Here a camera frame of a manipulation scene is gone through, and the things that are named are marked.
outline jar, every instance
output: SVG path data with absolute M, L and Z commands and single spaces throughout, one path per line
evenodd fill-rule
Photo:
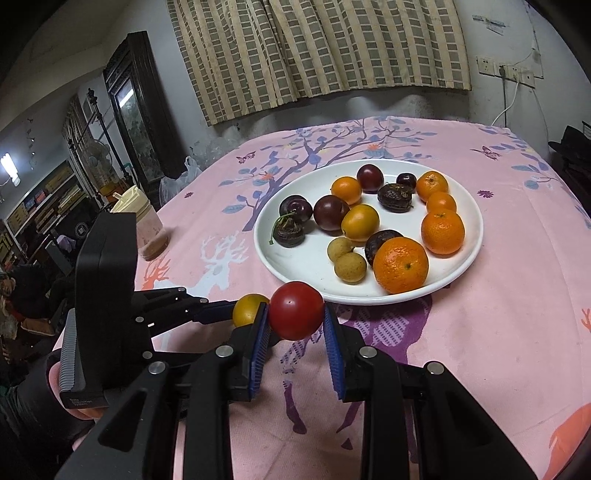
M 117 198 L 117 203 L 111 213 L 135 213 L 140 256 L 146 260 L 153 260 L 166 250 L 170 241 L 168 232 L 144 192 L 134 185 L 123 195 L 114 193 L 113 196 Z

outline red tomato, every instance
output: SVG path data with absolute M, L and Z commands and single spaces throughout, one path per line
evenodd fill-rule
M 284 340 L 312 335 L 324 320 L 324 300 L 317 290 L 301 281 L 279 287 L 269 302 L 269 324 Z

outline mandarin orange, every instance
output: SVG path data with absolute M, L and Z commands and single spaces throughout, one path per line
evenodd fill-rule
M 449 185 L 445 177 L 438 171 L 428 171 L 417 180 L 417 194 L 426 202 L 434 192 L 447 192 Z
M 374 275 L 389 293 L 403 293 L 423 286 L 429 272 L 427 253 L 421 244 L 399 236 L 384 242 L 374 258 Z
M 457 252 L 466 230 L 456 212 L 447 209 L 433 210 L 425 215 L 421 224 L 423 244 L 434 254 L 449 255 Z
M 341 177 L 333 182 L 330 192 L 348 205 L 353 205 L 361 198 L 361 184 L 353 177 Z
M 456 201 L 449 193 L 446 192 L 433 192 L 429 195 L 427 200 L 427 211 L 432 212 L 440 208 L 446 208 L 452 212 L 457 212 Z

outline white plate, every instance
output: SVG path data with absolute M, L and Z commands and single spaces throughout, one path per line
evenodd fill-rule
M 292 194 L 302 195 L 313 207 L 319 198 L 330 194 L 330 186 L 336 179 L 344 176 L 355 177 L 359 168 L 368 163 L 382 170 L 386 183 L 395 183 L 396 177 L 404 172 L 413 173 L 419 178 L 426 171 L 432 170 L 416 163 L 399 160 L 355 160 L 330 165 L 292 181 L 264 206 L 254 227 L 256 253 L 273 275 L 284 282 L 306 282 L 318 290 L 327 301 L 353 305 L 382 305 L 416 299 L 439 290 L 462 275 L 474 262 L 482 245 L 482 214 L 468 191 L 448 175 L 445 177 L 449 184 L 449 193 L 456 201 L 458 215 L 462 217 L 466 227 L 466 237 L 462 248 L 450 257 L 438 257 L 427 250 L 429 274 L 425 284 L 416 290 L 388 294 L 375 281 L 370 266 L 367 276 L 360 283 L 350 285 L 340 280 L 335 275 L 334 266 L 326 254 L 328 244 L 335 237 L 320 230 L 313 219 L 309 222 L 313 224 L 311 233 L 308 233 L 304 242 L 297 247 L 285 248 L 277 242 L 269 245 L 271 229 L 279 216 L 279 205 L 285 197 Z M 417 195 L 413 195 L 413 208 L 407 213 L 388 212 L 379 204 L 377 195 L 364 193 L 361 201 L 378 211 L 380 230 L 397 230 L 422 244 L 421 222 L 427 209 Z M 355 251 L 365 257 L 363 248 L 356 248 Z

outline power cord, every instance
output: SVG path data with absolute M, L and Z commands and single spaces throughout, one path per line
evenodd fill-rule
M 515 103 L 515 99 L 517 98 L 517 90 L 519 89 L 519 83 L 520 82 L 517 82 L 517 85 L 515 87 L 515 94 L 513 95 L 513 100 L 511 101 L 511 104 L 507 108 L 505 108 L 501 113 L 499 113 L 499 115 L 496 116 L 496 118 L 492 121 L 491 125 L 495 125 L 496 121 L 501 117 L 501 115 L 513 106 L 513 104 Z
M 507 108 L 507 93 L 506 93 L 506 84 L 505 84 L 505 68 L 503 65 L 499 67 L 499 73 L 501 74 L 501 82 L 503 85 L 503 108 Z M 505 128 L 507 128 L 507 110 L 505 110 Z

